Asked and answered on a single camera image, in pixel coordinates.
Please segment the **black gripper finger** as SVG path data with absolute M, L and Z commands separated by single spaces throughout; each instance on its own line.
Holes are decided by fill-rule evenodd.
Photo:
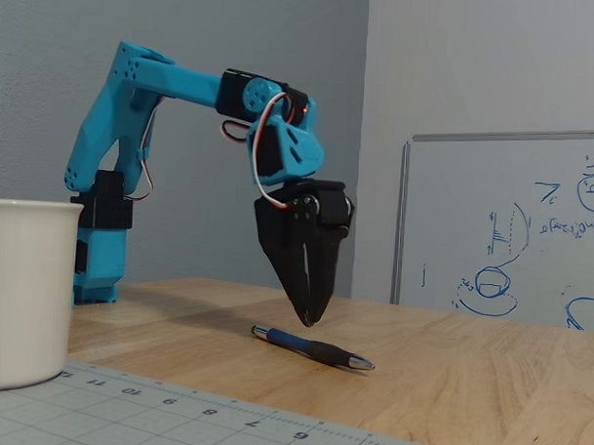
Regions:
M 276 271 L 298 319 L 307 326 L 309 284 L 305 270 L 303 245 L 284 247 L 280 243 L 269 242 L 262 243 L 261 247 Z
M 293 228 L 297 245 L 303 245 L 308 275 L 308 325 L 318 323 L 334 293 L 338 252 L 347 237 L 350 206 L 346 198 L 320 200 L 305 195 L 294 201 Z

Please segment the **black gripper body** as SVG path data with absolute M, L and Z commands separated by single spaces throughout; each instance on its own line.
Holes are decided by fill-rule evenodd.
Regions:
M 279 208 L 260 198 L 255 202 L 258 240 L 262 245 L 323 245 L 344 240 L 353 218 L 345 184 L 300 179 L 269 193 L 285 204 Z

